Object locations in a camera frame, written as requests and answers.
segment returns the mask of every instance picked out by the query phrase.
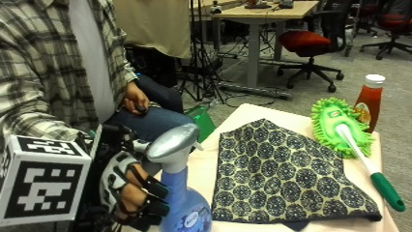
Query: chair wheel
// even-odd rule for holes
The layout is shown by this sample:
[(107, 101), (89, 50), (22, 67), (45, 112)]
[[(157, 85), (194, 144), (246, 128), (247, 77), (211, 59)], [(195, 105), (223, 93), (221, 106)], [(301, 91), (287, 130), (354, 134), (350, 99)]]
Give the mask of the chair wheel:
[(279, 71), (277, 72), (277, 75), (278, 75), (278, 76), (282, 76), (282, 75), (283, 75), (283, 70), (282, 70), (282, 69), (279, 69)]
[(287, 87), (289, 89), (294, 89), (295, 85), (294, 85), (293, 83), (287, 83), (286, 87)]
[(330, 86), (327, 87), (327, 92), (335, 93), (335, 92), (337, 92), (337, 86), (335, 86), (335, 85), (330, 85)]
[(337, 79), (338, 79), (338, 80), (343, 80), (345, 77), (346, 77), (346, 76), (345, 76), (342, 73), (338, 73), (338, 74), (337, 74)]

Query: black chair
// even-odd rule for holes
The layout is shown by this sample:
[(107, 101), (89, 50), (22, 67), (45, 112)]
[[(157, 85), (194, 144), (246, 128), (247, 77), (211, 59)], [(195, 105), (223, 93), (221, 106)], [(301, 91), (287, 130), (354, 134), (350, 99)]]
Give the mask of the black chair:
[(357, 17), (357, 32), (359, 29), (366, 30), (367, 33), (373, 33), (373, 37), (378, 35), (378, 31), (374, 30), (374, 17), (382, 11), (383, 0), (357, 0), (351, 9), (351, 16)]
[(393, 53), (394, 48), (398, 48), (412, 54), (412, 45), (399, 43), (397, 40), (401, 36), (410, 36), (412, 33), (412, 0), (393, 0), (387, 3), (383, 11), (377, 15), (377, 26), (387, 31), (391, 35), (391, 40), (383, 43), (366, 44), (361, 47), (361, 52), (366, 47), (378, 46), (381, 51), (377, 55), (377, 60), (383, 59), (383, 53)]
[[(282, 34), (281, 42), (285, 48), (295, 52), (301, 57), (310, 57), (310, 63), (302, 65), (282, 65), (278, 75), (283, 75), (285, 69), (299, 69), (301, 71), (289, 79), (287, 88), (294, 88), (294, 80), (303, 74), (307, 79), (317, 73), (330, 82), (329, 92), (337, 91), (334, 80), (326, 75), (325, 71), (335, 72), (337, 79), (342, 80), (345, 75), (342, 70), (333, 69), (315, 64), (315, 56), (342, 51), (347, 46), (346, 25), (351, 6), (355, 0), (329, 0), (321, 12), (305, 18), (310, 31), (289, 31)], [(315, 33), (315, 21), (321, 19), (323, 36)]]

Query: jeans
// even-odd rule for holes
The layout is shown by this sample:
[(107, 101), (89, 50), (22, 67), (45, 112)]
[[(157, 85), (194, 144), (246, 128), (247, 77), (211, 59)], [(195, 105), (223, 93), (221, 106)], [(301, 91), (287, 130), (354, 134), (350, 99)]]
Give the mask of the jeans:
[(183, 101), (179, 92), (161, 85), (145, 74), (139, 75), (135, 81), (150, 101), (157, 102), (165, 109), (183, 113)]
[(170, 129), (195, 122), (182, 113), (161, 107), (150, 107), (146, 116), (135, 115), (123, 108), (106, 123), (125, 125), (137, 131), (139, 139), (153, 142)]

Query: bottle label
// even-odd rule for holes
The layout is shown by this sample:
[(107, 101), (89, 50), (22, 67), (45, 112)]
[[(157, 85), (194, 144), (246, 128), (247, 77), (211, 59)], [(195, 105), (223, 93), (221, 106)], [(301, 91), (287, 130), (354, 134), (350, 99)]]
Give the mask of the bottle label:
[(211, 227), (210, 209), (205, 204), (198, 204), (183, 217), (175, 226), (174, 232), (207, 232)]
[(359, 114), (358, 120), (366, 124), (370, 125), (371, 123), (371, 111), (370, 107), (366, 103), (361, 102), (357, 104), (355, 111)]

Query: white table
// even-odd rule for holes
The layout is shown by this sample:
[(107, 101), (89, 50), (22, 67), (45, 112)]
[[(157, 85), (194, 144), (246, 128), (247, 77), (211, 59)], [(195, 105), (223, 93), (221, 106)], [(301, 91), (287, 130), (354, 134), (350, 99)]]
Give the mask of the white table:
[(271, 9), (246, 9), (245, 6), (239, 6), (215, 14), (215, 17), (234, 20), (237, 22), (250, 24), (250, 39), (249, 39), (249, 61), (247, 61), (247, 81), (246, 84), (238, 83), (237, 85), (226, 82), (221, 83), (225, 87), (234, 87), (255, 92), (269, 92), (267, 89), (258, 87), (258, 75), (259, 75), (259, 59), (261, 59), (261, 38), (259, 27), (262, 24), (271, 22), (278, 23), (277, 27), (277, 45), (274, 60), (282, 60), (282, 44), (279, 41), (279, 35), (283, 34), (286, 21), (290, 19), (302, 19), (317, 7), (319, 1), (295, 1), (294, 9), (282, 9), (271, 11), (279, 4), (269, 3), (273, 6)]
[[(310, 117), (305, 117), (297, 114), (291, 114), (275, 109), (270, 109), (253, 104), (243, 104), (225, 123), (219, 126), (213, 135), (203, 142), (203, 151), (195, 151), (191, 154), (189, 167), (189, 186), (197, 189), (206, 197), (207, 202), (211, 204), (214, 187), (217, 180), (218, 170), (218, 151), (219, 151), (219, 137), (221, 133), (238, 129), (245, 124), (254, 122), (262, 118), (269, 119), (281, 127), (285, 127), (293, 131), (297, 131), (309, 137), (314, 138), (313, 121)], [(371, 161), (383, 169), (382, 159), (382, 147), (381, 147), (381, 135), (374, 132), (374, 138), (377, 139), (373, 144), (373, 156)], [(365, 218), (349, 218), (321, 220), (310, 223), (303, 232), (398, 232), (397, 225), (394, 223), (393, 216), (389, 212), (385, 200), (374, 188), (369, 178), (367, 171), (363, 168), (363, 164), (358, 159), (346, 159), (346, 174), (349, 179), (369, 193), (369, 195), (377, 201), (379, 210), (383, 215), (383, 220), (371, 222)], [(125, 228), (125, 232), (133, 232), (131, 228)], [(151, 232), (159, 231), (157, 226), (153, 226)], [(213, 222), (213, 232), (293, 232), (282, 224), (247, 224), (234, 223), (225, 221)]]

